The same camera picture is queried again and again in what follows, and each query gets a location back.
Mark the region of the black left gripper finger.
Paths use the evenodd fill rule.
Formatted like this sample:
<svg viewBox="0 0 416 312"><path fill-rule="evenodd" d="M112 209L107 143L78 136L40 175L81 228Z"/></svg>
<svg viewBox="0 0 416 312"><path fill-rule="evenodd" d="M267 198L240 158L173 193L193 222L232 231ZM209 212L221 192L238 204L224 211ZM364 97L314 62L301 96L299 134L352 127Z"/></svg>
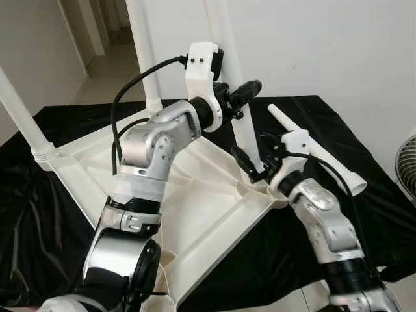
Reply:
<svg viewBox="0 0 416 312"><path fill-rule="evenodd" d="M231 93L231 107L241 108L249 104L259 94L262 86L260 80L247 81L238 86L238 89Z"/></svg>

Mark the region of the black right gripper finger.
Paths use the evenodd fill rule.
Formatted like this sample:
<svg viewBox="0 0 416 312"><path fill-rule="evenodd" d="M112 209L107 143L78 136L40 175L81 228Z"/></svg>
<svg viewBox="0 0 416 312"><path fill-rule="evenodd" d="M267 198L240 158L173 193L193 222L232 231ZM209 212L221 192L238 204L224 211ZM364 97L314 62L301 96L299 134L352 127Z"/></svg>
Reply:
<svg viewBox="0 0 416 312"><path fill-rule="evenodd" d="M235 158L238 166L249 179L250 183L261 181L261 176L255 168L255 165L250 160L249 155L240 146L232 146L232 157Z"/></svg>

